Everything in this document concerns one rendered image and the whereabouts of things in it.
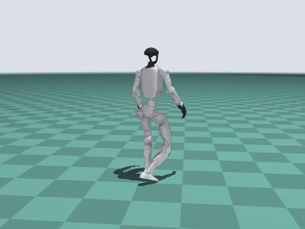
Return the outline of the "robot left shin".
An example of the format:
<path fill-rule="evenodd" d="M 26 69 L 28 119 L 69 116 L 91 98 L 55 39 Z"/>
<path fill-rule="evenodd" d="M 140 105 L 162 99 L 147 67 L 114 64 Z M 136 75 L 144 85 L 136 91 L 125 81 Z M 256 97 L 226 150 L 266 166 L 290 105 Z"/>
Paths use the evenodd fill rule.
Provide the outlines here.
<path fill-rule="evenodd" d="M 144 155 L 144 160 L 145 160 L 145 169 L 150 166 L 150 158 L 152 155 L 152 143 L 151 144 L 146 144 L 145 143 L 145 136 L 143 137 L 143 155 Z"/>

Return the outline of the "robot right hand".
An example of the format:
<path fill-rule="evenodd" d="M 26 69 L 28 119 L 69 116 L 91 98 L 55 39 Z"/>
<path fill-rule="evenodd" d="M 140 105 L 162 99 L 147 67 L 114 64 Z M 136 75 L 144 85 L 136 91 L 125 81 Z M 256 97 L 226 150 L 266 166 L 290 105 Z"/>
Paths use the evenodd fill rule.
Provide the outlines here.
<path fill-rule="evenodd" d="M 182 114 L 183 114 L 182 118 L 185 118 L 185 116 L 186 116 L 186 109 L 185 109 L 185 106 L 183 105 L 183 106 L 181 107 L 180 105 L 178 105 L 178 108 L 181 109 L 181 111 L 182 111 Z"/>

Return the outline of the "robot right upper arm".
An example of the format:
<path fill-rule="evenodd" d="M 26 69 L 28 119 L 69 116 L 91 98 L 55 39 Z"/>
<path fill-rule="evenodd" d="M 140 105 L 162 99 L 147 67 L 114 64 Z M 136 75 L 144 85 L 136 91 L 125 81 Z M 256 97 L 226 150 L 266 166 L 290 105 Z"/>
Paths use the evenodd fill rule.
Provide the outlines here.
<path fill-rule="evenodd" d="M 168 95 L 173 94 L 172 90 L 172 82 L 169 76 L 169 70 L 166 68 L 158 68 L 158 73 L 161 77 L 163 77 L 164 84 L 166 86 L 166 92 Z"/>

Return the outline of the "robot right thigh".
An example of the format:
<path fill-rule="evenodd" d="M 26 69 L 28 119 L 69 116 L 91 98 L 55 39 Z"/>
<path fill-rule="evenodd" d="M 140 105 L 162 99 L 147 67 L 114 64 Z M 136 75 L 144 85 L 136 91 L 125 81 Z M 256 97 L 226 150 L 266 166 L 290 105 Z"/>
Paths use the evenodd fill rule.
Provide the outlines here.
<path fill-rule="evenodd" d="M 171 129 L 165 114 L 154 111 L 152 113 L 152 119 L 155 124 L 159 125 L 158 129 L 163 140 L 163 145 L 160 146 L 160 152 L 163 150 L 165 146 L 169 146 L 171 148 L 172 145 Z"/>

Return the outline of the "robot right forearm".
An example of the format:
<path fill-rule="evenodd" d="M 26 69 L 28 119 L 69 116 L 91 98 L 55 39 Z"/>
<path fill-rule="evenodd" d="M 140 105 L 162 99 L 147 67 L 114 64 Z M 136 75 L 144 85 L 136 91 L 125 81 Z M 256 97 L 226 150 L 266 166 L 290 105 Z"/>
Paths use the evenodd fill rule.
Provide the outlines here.
<path fill-rule="evenodd" d="M 183 102 L 181 101 L 181 99 L 178 97 L 178 94 L 175 90 L 174 87 L 172 87 L 172 90 L 173 90 L 173 94 L 171 94 L 171 98 L 174 100 L 175 104 L 177 105 L 180 105 L 181 107 L 183 106 Z"/>

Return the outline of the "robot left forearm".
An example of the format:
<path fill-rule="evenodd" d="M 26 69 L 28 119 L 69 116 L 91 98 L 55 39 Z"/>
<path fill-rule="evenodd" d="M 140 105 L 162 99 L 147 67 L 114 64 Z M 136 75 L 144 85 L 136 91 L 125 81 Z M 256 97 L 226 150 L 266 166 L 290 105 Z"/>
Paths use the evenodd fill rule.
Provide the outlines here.
<path fill-rule="evenodd" d="M 140 94 L 135 95 L 135 94 L 132 93 L 132 95 L 133 95 L 137 105 L 139 106 L 139 108 L 142 108 L 143 104 L 142 104 L 142 101 L 141 101 L 141 98 L 140 98 Z"/>

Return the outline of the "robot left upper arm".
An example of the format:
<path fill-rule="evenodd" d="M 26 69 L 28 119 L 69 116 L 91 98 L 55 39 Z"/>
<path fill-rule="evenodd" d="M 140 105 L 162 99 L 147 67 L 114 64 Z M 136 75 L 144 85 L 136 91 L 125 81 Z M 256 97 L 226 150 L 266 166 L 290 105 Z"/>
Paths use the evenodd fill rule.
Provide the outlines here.
<path fill-rule="evenodd" d="M 135 79 L 132 87 L 133 94 L 138 95 L 140 93 L 140 90 L 138 89 L 140 83 L 141 83 L 141 70 L 137 70 L 135 73 Z"/>

